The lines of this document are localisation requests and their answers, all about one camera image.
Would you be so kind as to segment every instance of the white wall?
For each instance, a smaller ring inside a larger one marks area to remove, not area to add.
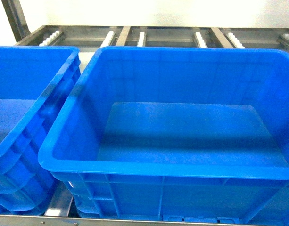
[[[0,1],[0,46],[12,46],[16,43],[4,7]]]
[[[20,0],[30,31],[44,24],[289,28],[289,0]],[[0,1],[0,45],[13,45]]]

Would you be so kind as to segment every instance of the blue plastic crate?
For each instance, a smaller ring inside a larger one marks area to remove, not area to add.
[[[0,47],[0,213],[42,214],[55,179],[37,154],[80,76],[79,50]]]
[[[289,225],[289,55],[99,49],[39,162],[82,217]]]

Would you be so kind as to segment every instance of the plastic crate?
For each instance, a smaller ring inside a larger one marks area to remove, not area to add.
[[[42,214],[54,177],[37,154],[80,76],[77,48],[0,47],[0,213]]]
[[[289,55],[99,49],[39,162],[82,217],[289,225]]]

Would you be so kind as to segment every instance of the metal rack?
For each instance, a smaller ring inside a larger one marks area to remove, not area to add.
[[[22,8],[17,0],[2,0],[11,28],[19,46],[77,46],[81,66],[86,67],[101,46],[150,46],[188,48],[273,48],[289,53],[289,29],[216,28],[216,27],[139,27],[139,26],[55,26],[44,25],[29,32]],[[0,215],[0,225],[59,225],[59,226],[177,226],[210,225],[221,222],[148,222],[79,218],[74,199],[59,182],[44,216]]]

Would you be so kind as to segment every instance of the crate floor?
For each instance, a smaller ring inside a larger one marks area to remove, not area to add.
[[[0,143],[34,102],[35,100],[0,99]]]
[[[250,105],[116,102],[98,161],[289,167]]]

